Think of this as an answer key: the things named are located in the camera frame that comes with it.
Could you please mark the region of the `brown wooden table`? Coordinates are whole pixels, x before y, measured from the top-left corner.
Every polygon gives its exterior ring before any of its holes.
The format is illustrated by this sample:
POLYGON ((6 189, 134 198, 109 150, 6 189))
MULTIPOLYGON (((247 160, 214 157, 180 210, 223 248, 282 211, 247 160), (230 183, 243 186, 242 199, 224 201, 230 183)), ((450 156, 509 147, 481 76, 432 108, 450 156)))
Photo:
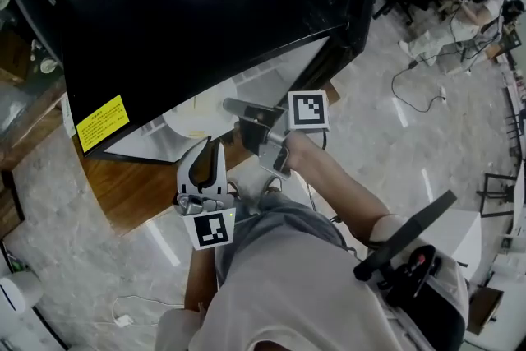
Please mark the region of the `brown wooden table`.
MULTIPOLYGON (((237 99, 267 106, 275 104, 291 84, 278 68, 264 72, 252 68, 232 79, 237 99)), ((112 145, 85 154, 80 141, 74 141, 95 197, 120 235, 171 206, 176 189, 173 164, 200 140, 178 135, 164 121, 163 114, 178 105, 173 99, 139 95, 133 105, 141 116, 132 120, 132 131, 112 145)), ((217 137, 224 143, 228 169, 251 155, 233 130, 217 137)))

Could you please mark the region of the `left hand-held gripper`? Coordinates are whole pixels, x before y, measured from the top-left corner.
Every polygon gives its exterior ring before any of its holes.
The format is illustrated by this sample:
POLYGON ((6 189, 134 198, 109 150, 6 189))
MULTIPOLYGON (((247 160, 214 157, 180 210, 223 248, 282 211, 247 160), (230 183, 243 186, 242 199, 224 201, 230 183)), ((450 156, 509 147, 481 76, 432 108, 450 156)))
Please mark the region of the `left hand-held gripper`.
POLYGON ((189 194, 223 194, 227 191, 224 145, 213 141, 210 147, 208 177, 197 182, 192 165, 196 163, 210 138, 202 138, 179 160, 176 211, 182 216, 192 246, 197 250, 219 247, 233 242, 236 208, 231 200, 204 198, 189 194))

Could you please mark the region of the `white shelf unit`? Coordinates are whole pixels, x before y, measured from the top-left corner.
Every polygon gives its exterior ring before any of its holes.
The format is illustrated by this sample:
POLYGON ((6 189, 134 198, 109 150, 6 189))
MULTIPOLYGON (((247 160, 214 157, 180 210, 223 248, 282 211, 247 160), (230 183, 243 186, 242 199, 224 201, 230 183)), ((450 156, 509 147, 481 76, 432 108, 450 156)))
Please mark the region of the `white shelf unit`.
POLYGON ((504 236, 501 245, 478 286, 503 291, 501 304, 480 335, 466 332, 461 351, 526 351, 526 238, 504 236))

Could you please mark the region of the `person's grey shorts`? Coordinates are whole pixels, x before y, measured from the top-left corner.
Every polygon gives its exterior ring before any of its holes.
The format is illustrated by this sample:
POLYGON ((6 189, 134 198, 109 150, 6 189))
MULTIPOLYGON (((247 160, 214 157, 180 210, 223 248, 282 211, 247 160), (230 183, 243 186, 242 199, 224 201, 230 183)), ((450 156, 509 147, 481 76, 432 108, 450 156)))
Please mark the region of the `person's grey shorts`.
POLYGON ((292 201, 282 192, 261 195, 255 206, 242 199, 236 199, 234 205, 233 241, 215 253, 219 285, 224 284, 235 255, 276 228, 307 233, 342 249, 347 247, 343 235, 329 219, 304 204, 292 201))

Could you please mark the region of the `person's white shirt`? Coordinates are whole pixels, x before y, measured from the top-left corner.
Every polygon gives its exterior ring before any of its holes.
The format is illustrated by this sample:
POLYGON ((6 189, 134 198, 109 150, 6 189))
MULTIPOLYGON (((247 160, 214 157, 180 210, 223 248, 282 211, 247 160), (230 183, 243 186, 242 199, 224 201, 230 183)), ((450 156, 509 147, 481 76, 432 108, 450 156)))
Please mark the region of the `person's white shirt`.
MULTIPOLYGON (((169 310, 155 351, 422 351, 375 283, 357 280, 348 251, 307 233, 276 228, 237 253, 204 316, 169 310)), ((441 292, 466 325, 468 291, 456 261, 442 257, 441 292)))

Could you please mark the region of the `white round bin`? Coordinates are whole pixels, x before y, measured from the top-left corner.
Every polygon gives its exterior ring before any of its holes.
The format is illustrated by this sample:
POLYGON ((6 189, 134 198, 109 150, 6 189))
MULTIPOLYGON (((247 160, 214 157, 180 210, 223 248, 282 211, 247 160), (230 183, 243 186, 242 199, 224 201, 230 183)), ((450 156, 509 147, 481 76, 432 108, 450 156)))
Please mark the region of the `white round bin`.
POLYGON ((34 307, 43 297, 39 278, 31 271, 21 271, 0 278, 0 296, 17 315, 34 307))

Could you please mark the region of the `person's left forearm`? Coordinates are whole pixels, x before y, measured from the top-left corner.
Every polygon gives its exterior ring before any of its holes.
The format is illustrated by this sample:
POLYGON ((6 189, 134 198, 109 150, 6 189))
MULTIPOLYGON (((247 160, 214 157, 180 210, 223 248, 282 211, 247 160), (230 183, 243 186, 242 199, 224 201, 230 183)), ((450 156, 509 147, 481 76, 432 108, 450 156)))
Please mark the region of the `person's left forearm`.
POLYGON ((218 291, 215 250, 192 250, 184 309, 194 312, 207 310, 218 291))

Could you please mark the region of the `black metal stand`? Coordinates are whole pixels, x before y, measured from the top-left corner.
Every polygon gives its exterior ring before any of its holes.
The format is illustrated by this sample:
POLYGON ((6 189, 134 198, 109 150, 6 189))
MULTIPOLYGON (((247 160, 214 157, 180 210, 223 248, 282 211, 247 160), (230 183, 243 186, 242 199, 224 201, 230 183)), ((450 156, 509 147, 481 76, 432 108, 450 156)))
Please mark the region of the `black metal stand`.
POLYGON ((526 201, 526 160, 522 159, 519 161, 518 172, 516 176, 503 175, 497 173, 485 173, 484 180, 482 184, 482 190, 477 191, 477 195, 481 198, 479 206, 479 214, 481 218, 495 218, 501 216, 513 216, 514 219, 519 219, 523 208, 524 202, 526 201), (498 192, 490 192, 488 190, 488 185, 491 179, 504 182, 514 182, 513 187, 508 189, 504 188, 498 192), (499 199, 503 200, 505 203, 510 203, 513 206, 513 209, 510 211, 501 211, 487 213, 484 211, 484 206, 487 200, 490 199, 499 199))

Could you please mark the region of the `rough wooden platform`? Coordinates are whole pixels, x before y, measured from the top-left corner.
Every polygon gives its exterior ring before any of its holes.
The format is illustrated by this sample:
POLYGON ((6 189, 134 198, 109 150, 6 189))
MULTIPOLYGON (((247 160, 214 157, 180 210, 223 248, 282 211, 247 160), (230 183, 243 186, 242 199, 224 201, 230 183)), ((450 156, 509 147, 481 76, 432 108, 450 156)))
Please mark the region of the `rough wooden platform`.
POLYGON ((0 240, 24 220, 14 181, 14 168, 49 134, 63 123, 61 98, 66 82, 60 77, 28 110, 15 120, 0 141, 0 240))

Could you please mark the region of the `white box with black print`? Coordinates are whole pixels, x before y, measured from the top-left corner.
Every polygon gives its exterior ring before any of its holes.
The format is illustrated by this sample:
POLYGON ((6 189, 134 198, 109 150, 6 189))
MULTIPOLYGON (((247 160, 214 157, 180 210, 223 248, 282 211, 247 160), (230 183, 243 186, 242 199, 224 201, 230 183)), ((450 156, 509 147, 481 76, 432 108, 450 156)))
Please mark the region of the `white box with black print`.
POLYGON ((482 257, 481 215, 476 211, 448 209, 420 237, 456 260, 470 281, 482 257))

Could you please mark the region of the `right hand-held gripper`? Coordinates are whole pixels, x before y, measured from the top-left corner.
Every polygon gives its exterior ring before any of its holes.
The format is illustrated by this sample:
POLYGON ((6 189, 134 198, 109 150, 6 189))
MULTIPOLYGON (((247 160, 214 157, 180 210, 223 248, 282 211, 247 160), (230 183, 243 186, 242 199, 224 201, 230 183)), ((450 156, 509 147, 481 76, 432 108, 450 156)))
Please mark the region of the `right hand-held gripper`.
POLYGON ((258 155, 264 170, 283 180, 290 177, 287 147, 290 133, 321 133, 326 138, 330 130, 324 90, 291 91, 285 109, 226 98, 224 110, 238 116, 243 147, 258 155))

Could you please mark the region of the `person's right forearm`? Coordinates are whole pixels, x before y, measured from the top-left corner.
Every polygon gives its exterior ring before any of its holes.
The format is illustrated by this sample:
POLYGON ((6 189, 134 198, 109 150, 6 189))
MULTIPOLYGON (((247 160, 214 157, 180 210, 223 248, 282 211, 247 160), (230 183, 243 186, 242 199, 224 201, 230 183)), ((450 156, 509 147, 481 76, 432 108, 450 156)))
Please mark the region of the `person's right forearm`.
POLYGON ((285 145, 287 166, 313 186, 358 241, 368 244, 376 223, 389 214, 384 203, 307 135, 290 132, 285 145))

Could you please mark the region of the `black flat panel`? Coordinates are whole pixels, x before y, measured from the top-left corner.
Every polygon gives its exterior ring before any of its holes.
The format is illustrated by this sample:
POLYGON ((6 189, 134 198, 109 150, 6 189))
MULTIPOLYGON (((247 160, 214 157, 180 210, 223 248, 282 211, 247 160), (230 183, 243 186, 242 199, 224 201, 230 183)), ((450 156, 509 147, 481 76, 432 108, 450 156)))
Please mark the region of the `black flat panel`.
POLYGON ((375 271, 390 263, 392 258, 401 253, 422 232, 430 227, 456 200, 457 196, 451 190, 448 190, 409 218, 397 232, 383 242, 379 249, 354 268, 355 278, 363 282, 368 281, 375 271))

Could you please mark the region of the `black mini fridge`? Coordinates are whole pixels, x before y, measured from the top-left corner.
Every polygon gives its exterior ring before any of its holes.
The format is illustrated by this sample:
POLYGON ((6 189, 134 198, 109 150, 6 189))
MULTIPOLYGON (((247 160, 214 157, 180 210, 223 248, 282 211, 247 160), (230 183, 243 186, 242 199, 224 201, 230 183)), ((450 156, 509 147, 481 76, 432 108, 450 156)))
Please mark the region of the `black mini fridge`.
POLYGON ((66 0, 62 62, 81 153, 113 145, 246 70, 320 42, 290 90, 316 90, 365 48, 375 0, 66 0))

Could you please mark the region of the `white round plate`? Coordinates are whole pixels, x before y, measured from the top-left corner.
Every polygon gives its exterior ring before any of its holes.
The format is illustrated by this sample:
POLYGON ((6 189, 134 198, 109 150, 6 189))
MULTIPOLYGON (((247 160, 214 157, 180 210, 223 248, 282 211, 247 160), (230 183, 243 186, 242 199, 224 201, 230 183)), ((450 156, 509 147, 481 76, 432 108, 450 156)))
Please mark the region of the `white round plate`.
POLYGON ((234 128, 236 117, 223 107, 227 98, 237 98, 233 79, 202 91, 163 114, 164 121, 180 136, 215 139, 234 128))

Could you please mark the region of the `brown cardboard box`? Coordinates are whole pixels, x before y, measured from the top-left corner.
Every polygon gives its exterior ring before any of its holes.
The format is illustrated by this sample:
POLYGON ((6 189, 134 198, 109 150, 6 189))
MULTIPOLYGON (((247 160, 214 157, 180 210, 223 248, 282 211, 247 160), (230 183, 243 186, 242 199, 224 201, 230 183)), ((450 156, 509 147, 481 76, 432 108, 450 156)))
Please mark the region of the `brown cardboard box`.
POLYGON ((12 30, 0 31, 0 81, 18 85, 26 80, 30 45, 12 30))
POLYGON ((504 292, 491 287, 478 288, 469 299, 467 331, 480 335, 487 323, 494 319, 504 292))

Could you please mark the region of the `black waist pack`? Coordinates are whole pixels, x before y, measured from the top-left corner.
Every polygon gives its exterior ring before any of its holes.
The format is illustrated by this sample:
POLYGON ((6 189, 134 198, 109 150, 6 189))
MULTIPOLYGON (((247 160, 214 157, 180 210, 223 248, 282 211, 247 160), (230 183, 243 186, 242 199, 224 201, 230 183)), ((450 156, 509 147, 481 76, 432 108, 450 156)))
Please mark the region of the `black waist pack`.
POLYGON ((466 322, 436 275, 442 259, 431 245, 416 248, 390 279, 380 283, 387 305, 422 351, 459 351, 466 322))

